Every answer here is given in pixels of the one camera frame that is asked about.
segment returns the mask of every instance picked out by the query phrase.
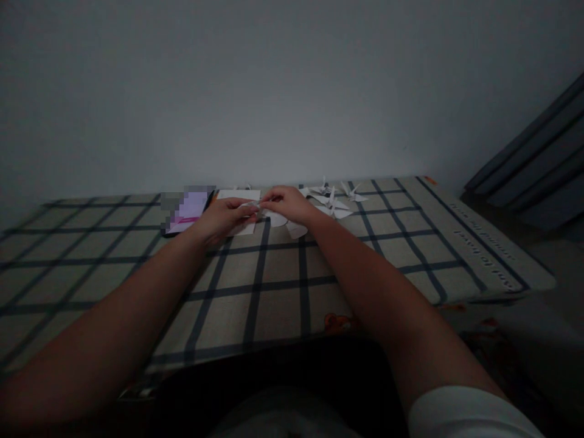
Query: finger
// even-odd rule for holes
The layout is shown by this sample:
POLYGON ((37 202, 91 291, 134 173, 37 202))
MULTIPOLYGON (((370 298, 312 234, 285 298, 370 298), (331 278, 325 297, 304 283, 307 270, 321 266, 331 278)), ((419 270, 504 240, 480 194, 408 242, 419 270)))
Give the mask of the finger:
POLYGON ((282 213, 282 205, 280 203, 275 203, 275 202, 263 202, 260 204, 261 208, 265 208, 268 209, 270 211, 276 212, 276 213, 280 213, 281 215, 283 215, 282 213))
POLYGON ((238 209, 233 210, 233 214, 236 218, 243 218, 245 216, 251 216, 259 211, 256 206, 243 206, 238 209))
POLYGON ((225 198, 222 200, 228 208, 235 209, 238 208, 242 204, 246 204, 248 202, 253 202, 253 200, 248 200, 244 198, 225 198))
POLYGON ((256 221, 257 221, 257 215, 254 214, 254 215, 251 215, 250 217, 245 217, 245 218, 239 219, 237 222, 235 222, 235 225, 233 225, 233 228, 244 226, 247 224, 251 224, 251 223, 256 222, 256 221))
POLYGON ((272 187, 271 189, 268 190, 268 193, 266 193, 263 196, 262 202, 269 201, 271 198, 274 198, 275 196, 284 196, 287 188, 288 188, 288 186, 274 186, 274 187, 272 187))
POLYGON ((247 225, 257 221, 257 215, 252 215, 248 218, 239 219, 239 225, 247 225))

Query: plaid tablecloth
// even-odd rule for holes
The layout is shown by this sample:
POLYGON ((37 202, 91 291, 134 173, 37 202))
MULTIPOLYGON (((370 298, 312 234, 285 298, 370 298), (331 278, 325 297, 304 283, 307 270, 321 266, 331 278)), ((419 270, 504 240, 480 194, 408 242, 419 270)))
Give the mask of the plaid tablecloth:
MULTIPOLYGON (((354 214, 341 224, 433 304, 509 304, 554 287, 537 261, 431 180, 375 179, 349 186, 358 183, 369 200, 343 200, 354 214)), ((22 367, 167 243, 160 228, 169 212, 160 205, 160 195, 60 200, 5 232, 4 375, 22 367)), ((355 324, 314 238, 291 240, 286 227, 261 221, 252 235, 229 238, 208 252, 145 375, 355 324)))

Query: dark pants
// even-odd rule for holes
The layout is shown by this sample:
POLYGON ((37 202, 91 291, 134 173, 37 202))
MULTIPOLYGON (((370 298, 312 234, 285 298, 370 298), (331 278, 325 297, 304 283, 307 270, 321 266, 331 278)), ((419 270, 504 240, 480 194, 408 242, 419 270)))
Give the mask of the dark pants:
POLYGON ((151 436, 206 436, 242 401, 279 385, 320 396, 364 437, 408 435, 391 370, 379 345, 331 336, 177 372, 158 390, 151 436))

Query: white wall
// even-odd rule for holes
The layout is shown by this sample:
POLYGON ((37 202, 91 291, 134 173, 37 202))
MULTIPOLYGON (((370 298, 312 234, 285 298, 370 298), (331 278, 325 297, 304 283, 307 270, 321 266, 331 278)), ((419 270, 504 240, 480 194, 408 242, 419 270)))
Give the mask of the white wall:
POLYGON ((580 1, 3 2, 0 226, 50 198, 427 174, 584 70, 580 1))

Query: hand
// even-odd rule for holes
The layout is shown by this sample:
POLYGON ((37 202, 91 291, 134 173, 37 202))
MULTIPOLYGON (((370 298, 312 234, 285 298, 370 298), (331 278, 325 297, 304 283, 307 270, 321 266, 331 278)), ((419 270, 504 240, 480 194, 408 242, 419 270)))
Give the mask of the hand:
POLYGON ((321 214, 297 188, 288 186, 272 187, 262 198, 260 207, 280 213, 286 219, 304 226, 311 218, 321 214))
POLYGON ((241 198, 215 200, 190 229, 206 245, 216 245, 233 228, 256 221, 257 207, 243 206, 239 208, 240 205, 250 201, 241 198))

